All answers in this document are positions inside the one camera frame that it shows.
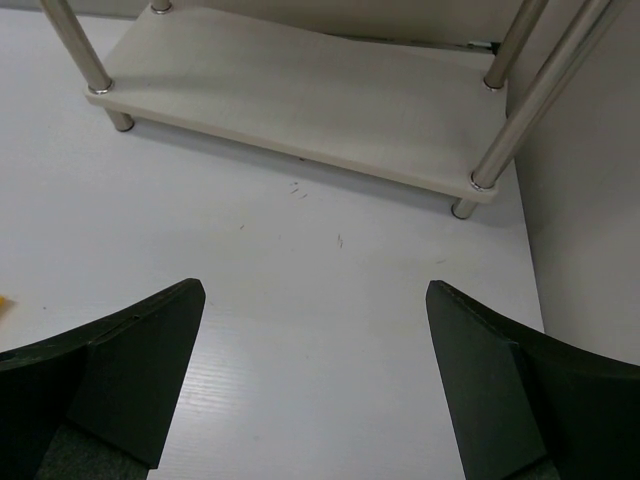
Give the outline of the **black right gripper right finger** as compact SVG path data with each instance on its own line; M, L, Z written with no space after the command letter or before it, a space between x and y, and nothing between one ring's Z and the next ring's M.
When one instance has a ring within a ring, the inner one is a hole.
M638 478L638 366L556 340L441 280L425 301L466 478Z

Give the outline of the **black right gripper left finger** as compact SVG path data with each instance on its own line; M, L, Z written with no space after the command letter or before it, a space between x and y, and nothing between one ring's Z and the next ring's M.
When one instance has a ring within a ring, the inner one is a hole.
M159 466L206 294L182 280L1 355L4 479L145 479Z

